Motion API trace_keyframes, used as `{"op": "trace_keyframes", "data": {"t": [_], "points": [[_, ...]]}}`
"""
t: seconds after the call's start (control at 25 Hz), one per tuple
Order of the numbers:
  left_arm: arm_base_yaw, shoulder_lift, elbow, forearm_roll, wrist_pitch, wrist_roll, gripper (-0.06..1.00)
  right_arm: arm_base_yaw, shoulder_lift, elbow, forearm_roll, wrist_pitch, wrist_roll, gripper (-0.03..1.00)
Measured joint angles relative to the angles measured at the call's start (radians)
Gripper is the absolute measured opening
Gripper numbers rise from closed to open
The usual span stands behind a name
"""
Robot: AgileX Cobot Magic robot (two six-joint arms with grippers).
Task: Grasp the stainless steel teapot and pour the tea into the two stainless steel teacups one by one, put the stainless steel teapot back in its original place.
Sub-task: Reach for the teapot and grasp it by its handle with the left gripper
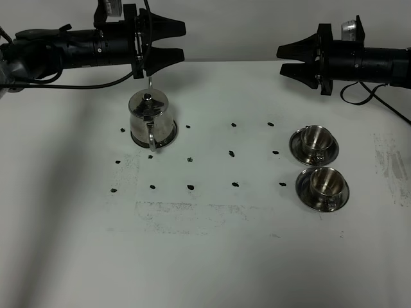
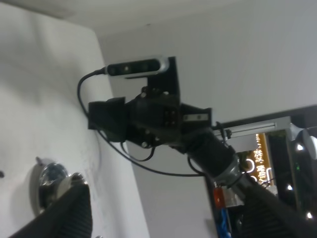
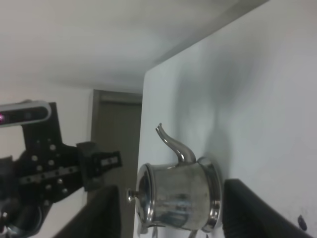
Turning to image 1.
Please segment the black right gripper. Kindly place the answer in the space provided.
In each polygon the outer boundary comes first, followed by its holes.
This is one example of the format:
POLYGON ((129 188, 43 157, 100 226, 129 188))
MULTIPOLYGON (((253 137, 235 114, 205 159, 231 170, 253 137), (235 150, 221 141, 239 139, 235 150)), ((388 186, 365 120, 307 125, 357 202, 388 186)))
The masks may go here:
POLYGON ((331 25, 322 23, 318 26, 317 34, 298 42, 279 46, 276 57, 300 62, 314 62, 318 51, 318 73, 314 65, 300 63, 283 64, 280 75, 299 81, 311 89, 317 89, 320 84, 320 93, 330 95, 333 90, 333 80, 354 79, 350 77, 349 71, 358 67, 363 49, 364 41, 335 40, 331 25))

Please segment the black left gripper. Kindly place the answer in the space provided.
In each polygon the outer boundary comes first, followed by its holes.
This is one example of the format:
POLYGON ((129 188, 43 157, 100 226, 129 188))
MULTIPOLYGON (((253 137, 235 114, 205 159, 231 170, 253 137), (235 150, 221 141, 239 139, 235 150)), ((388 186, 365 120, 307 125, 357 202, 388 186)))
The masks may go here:
MULTIPOLYGON (((144 73, 141 34, 137 29, 137 6, 122 4, 122 7, 121 17, 107 17, 98 7, 94 13, 97 63, 99 66, 129 64, 131 77, 140 79, 144 77, 144 73)), ((151 40, 183 37, 186 34, 186 25, 182 21, 154 13, 149 13, 146 21, 147 38, 151 40)), ((161 69, 183 61, 183 49, 153 47, 146 60, 146 75, 152 76, 161 69)))

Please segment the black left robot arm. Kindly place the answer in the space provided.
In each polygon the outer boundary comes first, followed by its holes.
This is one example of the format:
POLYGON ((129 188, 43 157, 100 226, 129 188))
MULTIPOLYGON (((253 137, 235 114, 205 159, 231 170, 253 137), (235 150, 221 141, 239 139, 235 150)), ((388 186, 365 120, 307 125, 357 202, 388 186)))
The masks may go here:
POLYGON ((153 47, 162 39, 183 37, 182 21, 156 15, 148 4, 138 9, 121 1, 98 1, 91 30, 32 29, 11 38, 1 32, 1 94, 23 89, 104 89, 129 78, 151 77, 165 67, 184 61, 179 48, 153 47), (99 85, 57 85, 66 69, 130 65, 126 76, 99 85))

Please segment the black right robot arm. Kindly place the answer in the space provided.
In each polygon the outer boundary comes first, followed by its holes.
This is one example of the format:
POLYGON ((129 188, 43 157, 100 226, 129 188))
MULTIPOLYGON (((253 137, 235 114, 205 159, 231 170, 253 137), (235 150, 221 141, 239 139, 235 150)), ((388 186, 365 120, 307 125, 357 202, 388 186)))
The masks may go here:
POLYGON ((410 88, 410 50, 365 47, 359 16, 343 23, 341 39, 333 38, 330 24, 319 24, 308 38, 279 46, 276 57, 293 60, 283 64, 280 75, 329 96, 333 81, 362 81, 410 88))

